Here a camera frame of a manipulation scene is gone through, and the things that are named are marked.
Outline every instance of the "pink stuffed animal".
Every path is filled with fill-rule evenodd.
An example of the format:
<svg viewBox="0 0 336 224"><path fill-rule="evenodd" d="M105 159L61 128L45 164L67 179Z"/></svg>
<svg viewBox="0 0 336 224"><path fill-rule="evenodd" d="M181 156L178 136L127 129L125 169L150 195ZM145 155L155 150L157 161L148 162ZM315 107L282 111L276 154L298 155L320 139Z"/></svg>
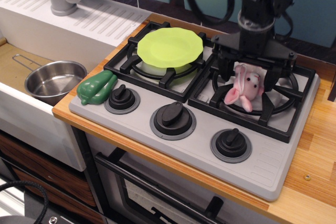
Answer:
<svg viewBox="0 0 336 224"><path fill-rule="evenodd" d="M251 101L264 92L264 87L260 85L260 75L248 71L245 64L238 65L235 72L236 79L233 88L227 92L224 103L230 105L240 99L244 110L251 112L253 110Z"/></svg>

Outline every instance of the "lime green plate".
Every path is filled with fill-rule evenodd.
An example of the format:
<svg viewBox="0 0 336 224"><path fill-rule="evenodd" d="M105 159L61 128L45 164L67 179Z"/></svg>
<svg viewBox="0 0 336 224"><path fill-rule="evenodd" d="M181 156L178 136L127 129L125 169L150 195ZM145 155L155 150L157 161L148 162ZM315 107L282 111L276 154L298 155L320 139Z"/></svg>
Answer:
<svg viewBox="0 0 336 224"><path fill-rule="evenodd" d="M193 31L178 27L160 28L138 43L138 55L158 68L177 68L191 63L203 51L202 39Z"/></svg>

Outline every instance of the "wooden countertop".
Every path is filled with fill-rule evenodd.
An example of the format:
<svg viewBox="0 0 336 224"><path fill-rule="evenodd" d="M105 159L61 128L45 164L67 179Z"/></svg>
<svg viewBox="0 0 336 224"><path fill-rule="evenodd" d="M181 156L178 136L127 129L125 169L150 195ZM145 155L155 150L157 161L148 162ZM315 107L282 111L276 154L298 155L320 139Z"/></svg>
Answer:
<svg viewBox="0 0 336 224"><path fill-rule="evenodd" d="M204 31L208 37L220 33L180 20L152 14L131 36L135 36L149 20L159 23L168 21L173 27L183 27L196 33ZM88 74L87 78L100 72L103 66L126 43L127 40L119 45ZM53 113L55 117L74 127L281 223L334 224L336 223L336 103L327 99L332 88L336 66L304 56L298 57L297 64L316 69L321 78L321 84L281 194L273 202L258 198L190 165L71 113L68 105L76 96L76 88L56 104ZM306 180L306 175L309 175L311 179Z"/></svg>

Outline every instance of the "stove knob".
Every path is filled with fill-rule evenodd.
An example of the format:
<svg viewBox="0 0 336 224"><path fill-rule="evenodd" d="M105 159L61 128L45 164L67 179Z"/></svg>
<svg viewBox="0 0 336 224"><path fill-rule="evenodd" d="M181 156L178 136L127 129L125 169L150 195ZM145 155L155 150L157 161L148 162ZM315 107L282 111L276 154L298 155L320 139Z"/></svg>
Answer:
<svg viewBox="0 0 336 224"><path fill-rule="evenodd" d="M237 128L224 131L216 140L218 151L226 157L240 157L247 149L244 135Z"/></svg>
<svg viewBox="0 0 336 224"><path fill-rule="evenodd" d="M109 105L116 110L126 110L135 103L135 96L132 90L127 89L124 84L113 90L109 97Z"/></svg>
<svg viewBox="0 0 336 224"><path fill-rule="evenodd" d="M154 118L154 126L165 135L183 134L191 125L192 117L182 102L161 107Z"/></svg>

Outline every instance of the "oven door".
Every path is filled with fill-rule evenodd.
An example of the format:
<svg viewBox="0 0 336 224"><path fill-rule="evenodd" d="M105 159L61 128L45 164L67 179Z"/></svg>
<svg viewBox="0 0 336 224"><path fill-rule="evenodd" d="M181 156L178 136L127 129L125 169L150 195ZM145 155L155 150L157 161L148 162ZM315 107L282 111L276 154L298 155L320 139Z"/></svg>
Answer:
<svg viewBox="0 0 336 224"><path fill-rule="evenodd" d="M125 153L120 148L116 148L108 157L97 153L95 161L115 174L117 192L123 207L129 212L145 223L223 223L215 220L223 205L220 198L213 197L207 208L201 210L192 202L177 197L168 188L125 164L121 161Z"/></svg>
<svg viewBox="0 0 336 224"><path fill-rule="evenodd" d="M134 223L277 223L104 140L86 136L109 207Z"/></svg>

